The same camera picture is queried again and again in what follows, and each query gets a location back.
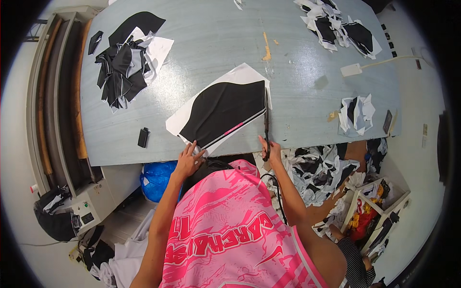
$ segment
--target black phone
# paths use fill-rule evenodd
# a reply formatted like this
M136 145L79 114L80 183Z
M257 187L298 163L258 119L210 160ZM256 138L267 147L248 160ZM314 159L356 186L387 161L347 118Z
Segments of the black phone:
M389 127L390 127L390 122L392 121L392 114L390 113L390 110L387 111L386 119L384 120L384 125L383 125L383 130L384 133L389 132Z
M139 132L139 139L138 139L138 146L142 148L146 148L147 146L147 137L149 136L149 129L144 127L144 129L141 129Z

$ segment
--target scissors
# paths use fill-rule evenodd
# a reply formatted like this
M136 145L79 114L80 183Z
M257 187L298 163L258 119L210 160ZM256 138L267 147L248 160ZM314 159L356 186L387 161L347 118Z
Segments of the scissors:
M269 156L271 155L271 144L269 143L269 99L267 97L267 88L266 92L264 93L264 106L266 107L266 112L264 113L264 133L266 137L264 140L267 143L267 151L266 156L263 158L264 162L267 162Z

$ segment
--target pink jersey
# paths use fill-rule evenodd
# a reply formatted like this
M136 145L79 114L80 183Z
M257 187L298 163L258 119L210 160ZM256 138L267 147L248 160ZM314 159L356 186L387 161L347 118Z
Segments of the pink jersey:
M285 225L245 160L192 187L178 203L160 287L327 287L295 227Z

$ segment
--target chipped table surface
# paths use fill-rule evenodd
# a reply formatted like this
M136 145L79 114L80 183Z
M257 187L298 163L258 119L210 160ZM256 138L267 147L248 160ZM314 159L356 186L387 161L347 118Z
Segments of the chipped table surface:
M360 19L374 34L383 48L376 60L363 58L353 46L337 45L334 53L324 49L301 20L305 13L292 1L244 0L242 11L233 0L114 2L93 19L86 47L97 31L104 35L95 53L84 55L82 65L81 111L91 165L177 159L184 143L165 129L165 120L203 87L244 62L271 81L269 136L283 148L385 136L382 127L387 110L392 115L400 110L394 65L390 62L373 66L347 78L342 77L340 68L390 59L389 45L367 4L361 0L335 2L343 17ZM108 47L107 38L116 28L140 11L166 19L156 35L175 42L157 79L138 94L128 109L112 114L96 86L100 65L94 63L95 56ZM262 60L267 55L270 59ZM364 97L371 93L376 112L373 127L364 136L348 138L338 135L337 118L327 120L330 113L341 108L341 98L351 97L354 91ZM147 148L137 145L139 131L144 127L150 131ZM400 132L398 116L392 135ZM264 134L263 117L243 127L213 155L259 151L259 134Z

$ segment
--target blue plastic bag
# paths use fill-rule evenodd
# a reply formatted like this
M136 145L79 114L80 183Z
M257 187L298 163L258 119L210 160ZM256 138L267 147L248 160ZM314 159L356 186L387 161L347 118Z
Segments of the blue plastic bag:
M160 201L176 165L177 161L144 164L139 180L147 199L157 203Z

